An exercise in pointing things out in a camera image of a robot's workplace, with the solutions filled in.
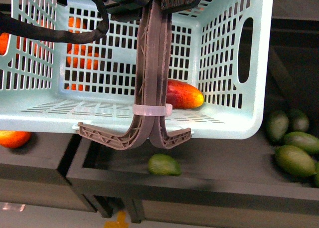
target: black cable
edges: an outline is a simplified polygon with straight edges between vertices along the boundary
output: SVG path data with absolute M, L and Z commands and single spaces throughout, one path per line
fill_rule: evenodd
M 91 32 L 72 33 L 64 30 L 53 30 L 49 28 L 34 26 L 0 12 L 0 31 L 16 36 L 49 42 L 64 42 L 73 44 L 90 43 L 101 39 L 109 29 L 109 17 L 102 0 L 92 0 L 100 12 L 100 21 L 95 30 Z

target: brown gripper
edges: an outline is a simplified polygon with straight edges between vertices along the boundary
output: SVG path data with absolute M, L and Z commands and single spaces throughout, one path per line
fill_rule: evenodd
M 165 106 L 171 46 L 171 14 L 163 14 L 160 2 L 143 8 L 137 43 L 135 104 Z M 116 150 L 140 146 L 149 138 L 159 148 L 170 149 L 191 138 L 190 128 L 167 132 L 164 116 L 133 115 L 126 133 L 78 123 L 82 137 Z

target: red mango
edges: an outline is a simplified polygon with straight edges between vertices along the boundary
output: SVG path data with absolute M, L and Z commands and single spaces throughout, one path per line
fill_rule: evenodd
M 167 82 L 166 103 L 176 109 L 192 109 L 200 107 L 204 102 L 203 94 L 194 86 L 178 80 Z

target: green fruit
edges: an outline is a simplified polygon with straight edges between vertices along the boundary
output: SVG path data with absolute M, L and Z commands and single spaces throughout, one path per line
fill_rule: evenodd
M 289 130 L 292 132 L 306 132 L 309 128 L 309 118 L 299 109 L 290 109 L 287 112 L 289 119 Z
M 149 172 L 162 176 L 179 176 L 179 163 L 169 155 L 155 154 L 149 159 Z
M 278 143 L 287 132 L 289 120 L 282 110 L 274 111 L 266 118 L 266 134 L 271 143 Z
M 303 149 L 308 154 L 319 154 L 319 139 L 305 132 L 290 132 L 283 137 L 284 144 Z
M 319 162 L 316 163 L 316 172 L 317 174 L 314 176 L 315 186 L 319 188 Z
M 310 177 L 316 174 L 315 161 L 298 147 L 283 145 L 277 148 L 275 160 L 282 169 L 291 175 Z

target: plastic basket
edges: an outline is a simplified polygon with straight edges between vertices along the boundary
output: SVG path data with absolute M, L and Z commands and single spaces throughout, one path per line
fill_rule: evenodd
M 192 10 L 173 14 L 169 77 L 198 87 L 205 103 L 194 110 L 174 110 L 166 118 L 168 130 L 190 127 L 193 138 L 244 139 L 259 129 L 272 1 L 202 0 Z M 12 0 L 11 14 L 28 23 L 80 32 L 94 29 L 101 20 L 90 0 L 68 0 L 68 6 L 56 0 Z M 69 28 L 70 17 L 87 27 Z M 238 51 L 249 18 L 251 58 L 243 82 Z M 11 35 L 7 53 L 0 56 L 0 128 L 75 133 L 83 122 L 125 132 L 133 117 L 138 27 L 138 21 L 111 20 L 107 36 L 87 44 L 98 57 L 89 49 L 70 55 L 67 44 L 17 41 Z M 77 67 L 69 66 L 67 57 L 77 58 Z M 97 70 L 87 69 L 88 59 L 98 63 Z

